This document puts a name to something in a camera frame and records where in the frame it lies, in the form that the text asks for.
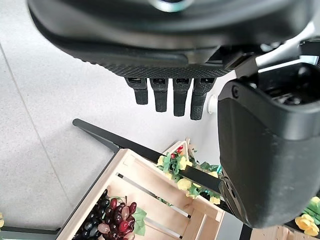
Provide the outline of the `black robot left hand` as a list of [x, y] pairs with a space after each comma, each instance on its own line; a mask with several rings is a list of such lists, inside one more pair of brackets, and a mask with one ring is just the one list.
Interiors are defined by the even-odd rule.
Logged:
[[216, 80], [219, 184], [234, 215], [252, 228], [293, 220], [320, 187], [320, 55], [317, 0], [29, 0], [36, 28], [53, 45], [97, 64], [174, 115], [202, 118]]

